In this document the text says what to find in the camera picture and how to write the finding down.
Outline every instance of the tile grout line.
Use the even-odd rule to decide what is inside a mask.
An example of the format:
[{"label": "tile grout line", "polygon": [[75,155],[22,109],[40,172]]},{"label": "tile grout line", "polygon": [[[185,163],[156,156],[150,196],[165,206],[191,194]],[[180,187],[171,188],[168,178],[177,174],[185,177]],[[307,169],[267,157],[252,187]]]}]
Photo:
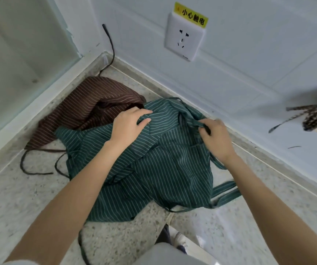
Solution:
[{"label": "tile grout line", "polygon": [[16,157],[18,157],[19,156],[19,154],[21,153],[21,152],[23,152],[24,151],[24,149],[22,149],[21,151],[19,151],[1,170],[0,170],[0,174],[4,171],[4,169],[6,169],[7,168],[7,166],[8,165],[10,165],[11,164],[11,162],[16,158]]},{"label": "tile grout line", "polygon": [[[134,80],[135,82],[137,82],[138,84],[142,85],[143,87],[147,88],[145,85],[143,85],[142,83],[138,82],[137,80],[135,80],[134,78],[130,77],[129,75],[127,75],[125,72],[121,71],[120,69],[118,69],[117,67],[112,66],[112,68],[116,69],[117,71],[121,72],[122,74],[126,75],[127,77],[129,77],[130,79]],[[274,171],[276,171],[277,173],[279,173],[280,175],[284,176],[285,178],[289,179],[291,182],[295,183],[296,185],[302,187],[303,189],[305,189],[307,192],[311,193],[312,195],[314,195],[315,197],[317,197],[317,195],[308,190],[306,187],[302,186],[301,184],[299,184],[298,182],[296,182],[295,180],[291,179],[290,177],[286,176],[284,173],[281,173],[280,171],[278,171],[277,169],[273,168],[270,164],[264,162],[263,160],[261,160],[260,158],[256,157],[255,155],[253,155],[252,153],[250,153],[249,151],[247,151],[246,149],[244,149],[243,147],[239,146],[238,144],[236,144],[235,142],[232,142],[235,146],[239,147],[241,150],[245,151],[246,153],[248,153],[249,155],[253,156],[255,159],[259,160],[260,162],[262,162],[263,164],[267,165],[268,167],[270,167],[271,169],[273,169]]]}]

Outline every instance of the electrical outlet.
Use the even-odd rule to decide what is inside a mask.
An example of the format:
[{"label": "electrical outlet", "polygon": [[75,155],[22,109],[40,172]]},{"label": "electrical outlet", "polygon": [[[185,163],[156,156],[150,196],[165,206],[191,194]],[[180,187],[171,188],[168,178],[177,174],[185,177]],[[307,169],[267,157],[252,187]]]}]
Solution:
[{"label": "electrical outlet", "polygon": [[205,29],[172,12],[168,18],[165,47],[192,61],[204,35]]}]

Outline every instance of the white sleeve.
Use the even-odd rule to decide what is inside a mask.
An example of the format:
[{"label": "white sleeve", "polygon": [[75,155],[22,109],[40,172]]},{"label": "white sleeve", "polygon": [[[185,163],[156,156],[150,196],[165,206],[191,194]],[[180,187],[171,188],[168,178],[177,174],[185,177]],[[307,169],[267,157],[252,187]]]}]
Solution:
[{"label": "white sleeve", "polygon": [[38,265],[37,263],[29,260],[15,260],[3,263],[3,265]]}]

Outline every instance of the white wall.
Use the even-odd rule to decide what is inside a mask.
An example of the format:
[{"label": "white wall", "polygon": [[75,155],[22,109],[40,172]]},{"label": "white wall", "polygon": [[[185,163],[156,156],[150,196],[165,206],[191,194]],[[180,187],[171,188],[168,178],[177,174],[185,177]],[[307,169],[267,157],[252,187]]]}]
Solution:
[{"label": "white wall", "polygon": [[[317,182],[317,133],[298,119],[268,134],[285,106],[317,103],[317,0],[91,1],[119,58]],[[209,17],[194,62],[164,48],[175,1]]]}]

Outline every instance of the black cord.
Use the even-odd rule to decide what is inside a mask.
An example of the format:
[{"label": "black cord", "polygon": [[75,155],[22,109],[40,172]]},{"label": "black cord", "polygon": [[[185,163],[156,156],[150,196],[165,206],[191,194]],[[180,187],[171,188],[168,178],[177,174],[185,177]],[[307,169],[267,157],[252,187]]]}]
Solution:
[{"label": "black cord", "polygon": [[112,42],[111,36],[109,35],[109,32],[108,32],[108,30],[107,30],[106,25],[105,25],[105,24],[102,24],[102,27],[103,27],[104,31],[106,32],[106,34],[107,34],[107,36],[108,36],[108,38],[109,38],[109,41],[110,41],[110,43],[111,43],[112,51],[113,51],[113,58],[112,58],[112,61],[111,61],[110,64],[108,64],[108,65],[105,66],[102,70],[99,71],[99,75],[98,75],[98,76],[101,76],[101,73],[102,73],[105,69],[107,69],[109,66],[111,66],[111,65],[113,64],[114,57],[115,57],[114,46],[113,46],[113,42]]}]

